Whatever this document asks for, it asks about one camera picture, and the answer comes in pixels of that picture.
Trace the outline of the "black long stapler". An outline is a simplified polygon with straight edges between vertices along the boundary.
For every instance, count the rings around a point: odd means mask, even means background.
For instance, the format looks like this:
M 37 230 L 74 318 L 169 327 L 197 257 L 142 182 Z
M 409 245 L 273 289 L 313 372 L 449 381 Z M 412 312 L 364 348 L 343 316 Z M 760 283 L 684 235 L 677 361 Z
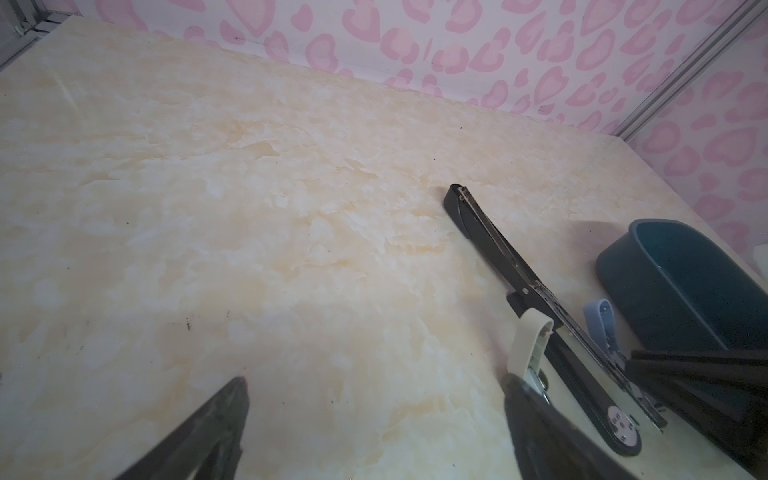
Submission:
M 507 302 L 520 323 L 508 357 L 507 372 L 519 376 L 546 397 L 540 363 L 542 358 L 547 358 L 611 450 L 626 457 L 639 455 L 642 438 L 635 422 L 594 378 L 565 341 L 565 335 L 569 333 L 575 337 L 658 429 L 666 427 L 667 421 L 609 355 L 588 338 L 554 293 L 483 212 L 466 186 L 450 185 L 443 207 L 465 238 L 511 287 Z

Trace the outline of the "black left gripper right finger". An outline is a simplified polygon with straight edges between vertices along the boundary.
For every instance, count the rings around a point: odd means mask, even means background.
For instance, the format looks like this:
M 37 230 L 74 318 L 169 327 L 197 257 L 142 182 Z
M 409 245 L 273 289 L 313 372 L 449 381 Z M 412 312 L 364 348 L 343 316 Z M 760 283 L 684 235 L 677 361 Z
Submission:
M 631 480 L 603 452 L 520 377 L 502 377 L 504 409 L 524 480 Z

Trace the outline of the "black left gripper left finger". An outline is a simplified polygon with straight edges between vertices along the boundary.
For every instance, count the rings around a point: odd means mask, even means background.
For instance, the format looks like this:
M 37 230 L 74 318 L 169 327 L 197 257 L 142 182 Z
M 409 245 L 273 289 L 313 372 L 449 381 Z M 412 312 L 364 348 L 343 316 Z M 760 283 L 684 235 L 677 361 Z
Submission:
M 232 378 L 122 472 L 120 479 L 232 479 L 249 411 L 247 380 Z

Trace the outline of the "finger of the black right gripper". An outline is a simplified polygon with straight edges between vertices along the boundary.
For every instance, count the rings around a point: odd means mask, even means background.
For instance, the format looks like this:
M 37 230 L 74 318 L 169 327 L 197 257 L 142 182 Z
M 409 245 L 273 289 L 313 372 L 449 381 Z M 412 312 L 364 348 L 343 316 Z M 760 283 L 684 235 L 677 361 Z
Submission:
M 765 350 L 635 350 L 625 375 L 750 472 L 766 472 Z

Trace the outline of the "light blue mini stapler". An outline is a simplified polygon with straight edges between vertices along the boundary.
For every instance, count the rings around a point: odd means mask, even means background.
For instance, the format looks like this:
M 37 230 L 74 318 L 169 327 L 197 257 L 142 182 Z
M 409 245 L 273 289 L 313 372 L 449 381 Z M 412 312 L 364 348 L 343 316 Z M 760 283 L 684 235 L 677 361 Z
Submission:
M 613 365 L 624 371 L 627 359 L 618 342 L 615 314 L 611 303 L 607 299 L 591 301 L 583 307 L 583 314 L 592 341 Z

